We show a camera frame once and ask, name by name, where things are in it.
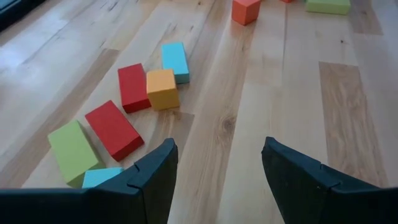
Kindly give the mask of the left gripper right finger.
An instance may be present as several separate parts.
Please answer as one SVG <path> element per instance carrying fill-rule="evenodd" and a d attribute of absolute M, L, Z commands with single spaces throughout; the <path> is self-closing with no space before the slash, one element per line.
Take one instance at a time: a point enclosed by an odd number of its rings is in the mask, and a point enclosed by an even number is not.
<path fill-rule="evenodd" d="M 285 224 L 398 224 L 398 187 L 376 187 L 272 137 L 261 154 Z"/>

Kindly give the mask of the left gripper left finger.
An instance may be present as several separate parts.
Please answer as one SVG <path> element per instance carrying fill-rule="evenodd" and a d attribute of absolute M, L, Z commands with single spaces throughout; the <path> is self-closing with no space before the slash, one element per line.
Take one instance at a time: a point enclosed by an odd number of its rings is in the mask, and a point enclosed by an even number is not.
<path fill-rule="evenodd" d="M 88 189 L 1 189 L 0 224 L 167 224 L 178 147 L 164 142 L 133 166 Z"/>

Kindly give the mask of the teal small cube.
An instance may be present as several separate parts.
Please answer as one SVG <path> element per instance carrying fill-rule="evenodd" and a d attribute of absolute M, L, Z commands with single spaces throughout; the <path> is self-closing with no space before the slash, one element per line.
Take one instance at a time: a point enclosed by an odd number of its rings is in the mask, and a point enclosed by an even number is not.
<path fill-rule="evenodd" d="M 110 167 L 105 169 L 88 170 L 85 172 L 82 188 L 92 188 L 120 174 L 122 167 Z"/>

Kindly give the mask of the light green rectangular block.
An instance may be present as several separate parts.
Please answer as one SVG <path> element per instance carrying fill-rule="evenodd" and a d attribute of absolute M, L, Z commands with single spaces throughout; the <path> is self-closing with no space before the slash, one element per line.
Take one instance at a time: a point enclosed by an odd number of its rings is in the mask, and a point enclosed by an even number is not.
<path fill-rule="evenodd" d="M 79 121 L 73 120 L 48 135 L 60 172 L 67 185 L 80 188 L 85 172 L 105 167 Z"/>

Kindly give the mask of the red rectangular block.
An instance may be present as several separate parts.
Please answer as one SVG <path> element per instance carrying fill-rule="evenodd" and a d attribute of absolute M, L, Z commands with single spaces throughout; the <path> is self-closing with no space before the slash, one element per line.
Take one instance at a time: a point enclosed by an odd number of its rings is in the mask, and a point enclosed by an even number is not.
<path fill-rule="evenodd" d="M 111 100 L 86 114 L 85 118 L 115 161 L 122 161 L 144 145 L 141 135 Z"/>
<path fill-rule="evenodd" d="M 126 113 L 150 108 L 147 96 L 146 73 L 141 63 L 118 69 L 121 104 Z"/>

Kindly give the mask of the orange small cube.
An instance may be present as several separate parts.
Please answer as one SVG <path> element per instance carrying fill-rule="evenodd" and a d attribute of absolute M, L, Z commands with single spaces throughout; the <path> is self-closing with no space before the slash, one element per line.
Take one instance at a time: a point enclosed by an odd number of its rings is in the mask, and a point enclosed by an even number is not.
<path fill-rule="evenodd" d="M 180 106 L 174 71 L 151 70 L 147 72 L 147 96 L 154 110 L 160 111 Z"/>

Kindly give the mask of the light blue long block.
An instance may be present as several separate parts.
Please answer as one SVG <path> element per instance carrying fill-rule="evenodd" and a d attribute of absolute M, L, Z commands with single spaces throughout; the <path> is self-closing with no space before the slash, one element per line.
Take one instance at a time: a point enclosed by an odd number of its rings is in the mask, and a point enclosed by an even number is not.
<path fill-rule="evenodd" d="M 176 84 L 189 83 L 190 72 L 183 43 L 173 42 L 163 44 L 161 51 L 162 68 L 173 70 Z"/>

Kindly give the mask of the green long block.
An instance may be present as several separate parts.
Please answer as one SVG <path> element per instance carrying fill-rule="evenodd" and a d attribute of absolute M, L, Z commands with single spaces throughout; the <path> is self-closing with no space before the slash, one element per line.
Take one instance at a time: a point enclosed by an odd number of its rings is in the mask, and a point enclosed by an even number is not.
<path fill-rule="evenodd" d="M 305 10 L 307 12 L 325 14 L 347 15 L 350 8 L 350 0 L 307 0 L 305 4 Z"/>

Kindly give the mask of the red small cube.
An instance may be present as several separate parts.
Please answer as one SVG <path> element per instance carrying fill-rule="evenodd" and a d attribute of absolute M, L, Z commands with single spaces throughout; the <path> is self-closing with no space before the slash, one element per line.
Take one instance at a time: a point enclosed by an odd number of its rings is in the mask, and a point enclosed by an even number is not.
<path fill-rule="evenodd" d="M 231 18 L 246 26 L 258 18 L 260 6 L 261 0 L 233 0 Z"/>

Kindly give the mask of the black aluminium table frame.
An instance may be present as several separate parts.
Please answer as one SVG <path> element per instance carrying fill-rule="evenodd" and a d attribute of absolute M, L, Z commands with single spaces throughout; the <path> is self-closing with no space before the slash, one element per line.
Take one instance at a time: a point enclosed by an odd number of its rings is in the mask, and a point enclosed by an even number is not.
<path fill-rule="evenodd" d="M 46 0 L 0 0 L 0 32 L 23 18 Z"/>

